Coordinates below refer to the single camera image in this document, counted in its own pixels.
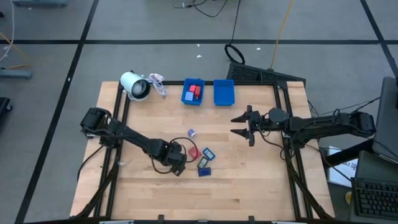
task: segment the wooden tabletop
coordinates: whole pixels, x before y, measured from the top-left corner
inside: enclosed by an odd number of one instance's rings
[[[103,82],[97,106],[113,111],[117,87],[117,82]],[[198,177],[197,162],[187,164],[180,177],[158,174],[148,156],[125,141],[112,218],[155,220],[163,214],[168,220],[247,220],[250,215],[256,220],[294,220],[287,169],[279,157],[280,149],[264,142],[258,134],[255,146],[249,147],[247,140],[229,131],[246,128],[246,124],[230,120],[242,115],[247,105],[263,114],[275,107],[273,88],[235,86],[236,103],[230,107],[216,107],[213,86],[205,87],[201,106],[184,105],[182,87],[168,86],[166,99],[151,91],[145,101],[132,101],[127,125],[149,138],[166,141],[185,137],[189,129],[194,129],[199,150],[208,147],[216,154],[208,163],[211,176]],[[303,83],[288,82],[288,87],[294,116],[310,117]],[[282,144],[278,132],[271,132],[267,140]],[[192,146],[186,140],[178,142],[187,149]],[[310,144],[317,147],[316,141]],[[85,158],[98,146],[98,139],[89,140]],[[71,215],[80,212],[96,192],[103,160],[104,150],[81,171]],[[334,216],[319,153],[310,147],[302,149],[302,160],[308,189],[325,211]],[[155,164],[159,170],[167,170],[158,162]],[[298,193],[304,217],[299,189]],[[106,192],[101,214],[104,214],[107,199]]]

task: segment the black keyboard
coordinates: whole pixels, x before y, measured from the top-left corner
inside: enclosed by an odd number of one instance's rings
[[[358,216],[398,220],[398,182],[352,178]]]
[[[279,72],[274,72],[272,70],[264,70],[261,68],[256,68],[252,66],[242,65],[239,63],[231,62],[229,65],[227,79],[233,79],[237,81],[264,81],[264,82],[274,82],[274,81],[301,81],[304,82],[305,79],[294,77],[291,75],[282,74]]]

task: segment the red block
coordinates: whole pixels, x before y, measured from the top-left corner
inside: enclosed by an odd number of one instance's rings
[[[195,88],[195,98],[199,99],[200,97],[200,86],[196,86]]]
[[[198,159],[199,157],[201,157],[201,152],[199,151],[199,150],[197,150],[196,148],[195,148],[195,146],[193,146],[190,150],[189,150],[189,154],[192,156],[192,158],[195,160],[195,159]]]
[[[189,88],[189,91],[191,91],[193,93],[193,92],[195,92],[195,88],[196,88],[195,85],[191,85],[191,87]]]

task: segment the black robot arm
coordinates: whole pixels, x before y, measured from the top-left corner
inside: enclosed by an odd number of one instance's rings
[[[107,110],[90,108],[80,126],[86,136],[99,136],[99,143],[103,146],[116,147],[118,139],[123,139],[140,147],[151,159],[159,161],[163,166],[171,166],[171,171],[177,176],[185,169],[187,155],[182,153],[180,144],[147,138],[112,118]]]
[[[251,105],[242,116],[234,118],[231,122],[248,122],[248,129],[232,129],[233,133],[249,139],[249,146],[254,145],[256,131],[283,131],[290,136],[293,147],[304,147],[311,139],[352,134],[355,136],[369,137],[374,134],[376,127],[373,116],[356,111],[354,113],[340,113],[336,110],[331,116],[317,118],[289,117],[285,111],[277,108],[271,109],[266,115],[253,111]]]

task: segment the white cable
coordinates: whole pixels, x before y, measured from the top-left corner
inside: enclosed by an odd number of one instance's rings
[[[169,94],[169,91],[166,90],[166,89],[164,88],[164,86],[163,86],[163,83],[162,83],[162,82],[164,81],[164,77],[163,77],[162,75],[155,74],[155,73],[151,73],[151,74],[149,75],[149,77],[146,78],[146,80],[147,80],[149,83],[151,83],[151,84],[155,87],[156,91],[157,91],[160,95],[162,95],[163,97],[166,97],[166,96]]]
[[[15,33],[15,23],[14,23],[14,3],[10,0],[11,3],[11,21],[12,21],[12,35],[11,35],[11,44],[6,50],[6,53],[0,58],[0,62],[7,56],[8,52],[11,50],[12,44],[14,43],[14,33]]]

